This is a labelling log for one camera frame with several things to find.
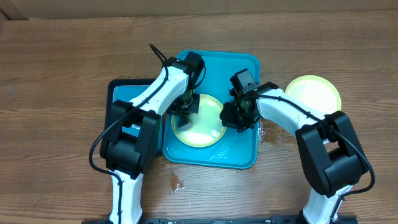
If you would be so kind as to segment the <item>yellow plate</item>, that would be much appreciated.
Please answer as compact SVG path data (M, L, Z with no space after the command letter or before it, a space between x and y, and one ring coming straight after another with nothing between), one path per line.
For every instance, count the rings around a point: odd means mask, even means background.
M291 81L285 94L308 107L332 114L341 110L341 96L327 79L316 75L304 75Z
M171 116L171 126L176 137L191 147L207 147L222 138L227 127L223 126L220 113L223 105L213 96L200 94L198 113L187 116L188 124L179 126L181 116Z

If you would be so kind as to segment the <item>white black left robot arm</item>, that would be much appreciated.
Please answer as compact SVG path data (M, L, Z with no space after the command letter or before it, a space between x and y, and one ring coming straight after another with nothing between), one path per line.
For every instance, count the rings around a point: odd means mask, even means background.
M164 113L186 117L199 110L194 89L205 67L200 55L162 61L157 79L131 101L116 100L107 107L104 131L91 149L100 147L103 173L113 181L113 209L107 223L139 223L144 171L161 145Z

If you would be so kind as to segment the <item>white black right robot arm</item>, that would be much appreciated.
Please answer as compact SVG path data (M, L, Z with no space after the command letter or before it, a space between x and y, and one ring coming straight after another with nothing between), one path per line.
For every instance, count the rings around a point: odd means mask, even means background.
M263 118L295 136L302 169L311 192L297 223L344 223L338 216L343 199L355 194L353 185L372 172L353 125L346 114L326 114L287 96L277 85L233 81L231 102L223 105L223 125L238 132Z

